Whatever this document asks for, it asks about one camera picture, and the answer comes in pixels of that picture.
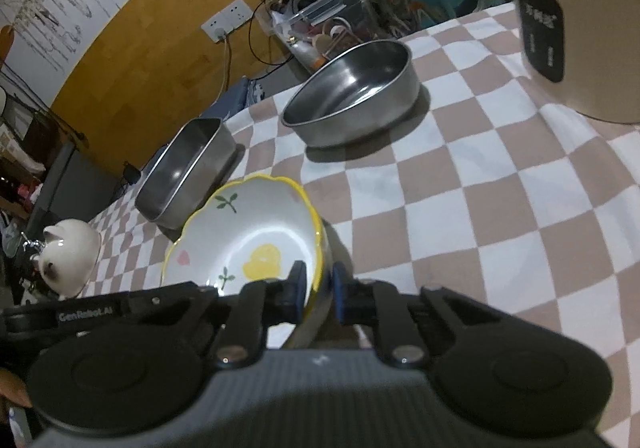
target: pink heart painting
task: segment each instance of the pink heart painting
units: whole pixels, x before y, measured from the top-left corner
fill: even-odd
[[[187,253],[186,250],[182,250],[180,255],[178,255],[178,264],[181,266],[189,266],[191,264],[189,253]]]

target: ceramic bowl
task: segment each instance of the ceramic bowl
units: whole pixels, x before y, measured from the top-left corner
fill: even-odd
[[[248,282],[286,279],[296,260],[306,263],[305,323],[316,331],[307,325],[305,337],[311,340],[328,311],[321,288],[331,266],[324,226],[300,185],[258,174],[216,190],[187,220],[164,260],[162,285],[193,281],[236,295]],[[281,347],[293,331],[290,324],[271,327],[267,346]]]

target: table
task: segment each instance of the table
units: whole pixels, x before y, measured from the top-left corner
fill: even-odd
[[[300,181],[334,257],[401,292],[455,291],[591,346],[614,391],[599,430],[640,446],[640,133],[552,102],[524,69],[512,4],[406,39],[426,89],[366,143],[305,154],[278,121],[295,92],[227,125],[232,174]],[[92,225],[103,248],[82,296],[156,287],[169,240],[135,191]]]

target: stainless steel container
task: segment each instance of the stainless steel container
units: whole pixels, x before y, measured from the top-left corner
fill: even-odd
[[[149,221],[178,230],[210,196],[236,152],[217,118],[188,121],[160,156],[136,197]]]
[[[419,92],[411,50],[397,40],[373,40],[316,72],[281,120],[309,147],[336,147],[390,126],[411,110]]]

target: wall outlet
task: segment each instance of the wall outlet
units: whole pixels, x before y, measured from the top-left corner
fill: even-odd
[[[216,33],[220,33],[217,32],[217,30],[221,28],[222,30],[225,30],[225,33],[228,35],[234,30],[234,25],[223,12],[219,12],[205,22],[201,28],[207,35],[209,35],[211,40],[214,42],[220,42],[222,39],[218,38],[216,35]]]
[[[222,10],[221,13],[231,22],[233,28],[236,30],[251,19],[254,11],[249,8],[249,5],[243,0],[235,0]]]

